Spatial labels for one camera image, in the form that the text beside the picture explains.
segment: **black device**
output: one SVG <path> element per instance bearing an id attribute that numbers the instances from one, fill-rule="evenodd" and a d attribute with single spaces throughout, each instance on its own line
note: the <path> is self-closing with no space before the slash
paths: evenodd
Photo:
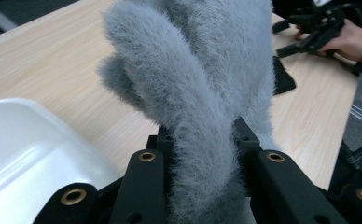
<path id="1" fill-rule="evenodd" d="M 285 153 L 262 150 L 242 119 L 234 125 L 245 196 L 258 224 L 362 223 L 362 186 L 346 186 L 341 194 L 320 189 Z M 125 176 L 99 191 L 83 183 L 59 189 L 35 223 L 165 223 L 173 148 L 160 127 L 146 149 L 132 155 Z"/>
<path id="2" fill-rule="evenodd" d="M 311 7 L 298 8 L 295 15 L 275 23 L 272 27 L 273 33 L 277 34 L 289 28 L 289 24 L 297 24 L 303 33 L 310 35 L 298 44 L 278 49 L 278 57 L 284 58 L 303 52 L 316 55 L 327 42 L 339 35 L 344 19 L 341 7 L 332 5 L 330 0 L 314 0 Z"/>

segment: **light wood surface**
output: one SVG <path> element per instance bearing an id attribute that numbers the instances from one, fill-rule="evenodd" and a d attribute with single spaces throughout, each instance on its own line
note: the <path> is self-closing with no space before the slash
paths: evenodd
<path id="1" fill-rule="evenodd" d="M 0 99 L 39 102 L 124 172 L 158 127 L 107 91 L 96 73 L 113 51 L 102 28 L 111 3 L 81 0 L 0 35 Z M 292 34 L 275 35 L 274 46 L 292 43 Z M 327 189 L 357 79 L 328 59 L 299 54 L 282 62 L 298 87 L 274 97 L 275 138 L 314 184 Z"/>

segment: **stuffed animal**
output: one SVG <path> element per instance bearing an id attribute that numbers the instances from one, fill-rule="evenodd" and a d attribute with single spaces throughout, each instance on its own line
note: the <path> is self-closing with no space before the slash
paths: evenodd
<path id="1" fill-rule="evenodd" d="M 99 69 L 121 100 L 171 131 L 169 223 L 249 223 L 233 121 L 272 138 L 269 0 L 117 1 L 104 14 L 115 47 Z"/>

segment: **floor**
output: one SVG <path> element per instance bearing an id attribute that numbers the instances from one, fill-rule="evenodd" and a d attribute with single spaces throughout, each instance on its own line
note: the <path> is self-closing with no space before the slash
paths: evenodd
<path id="1" fill-rule="evenodd" d="M 77 0 L 0 0 L 0 11 L 13 20 L 17 25 L 25 24 L 36 18 L 44 16 L 58 8 L 65 7 Z M 358 87 L 354 105 L 362 108 L 362 85 Z M 350 149 L 362 146 L 362 120 L 350 115 L 343 137 Z"/>

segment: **gray fur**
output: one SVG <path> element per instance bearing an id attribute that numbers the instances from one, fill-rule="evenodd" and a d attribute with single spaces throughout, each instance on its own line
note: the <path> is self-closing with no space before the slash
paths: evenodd
<path id="1" fill-rule="evenodd" d="M 99 72 L 123 101 L 173 132 L 169 221 L 247 223 L 232 123 L 243 116 L 264 148 L 276 148 L 269 1 L 172 0 L 167 13 L 134 2 L 104 15 L 117 54 Z"/>

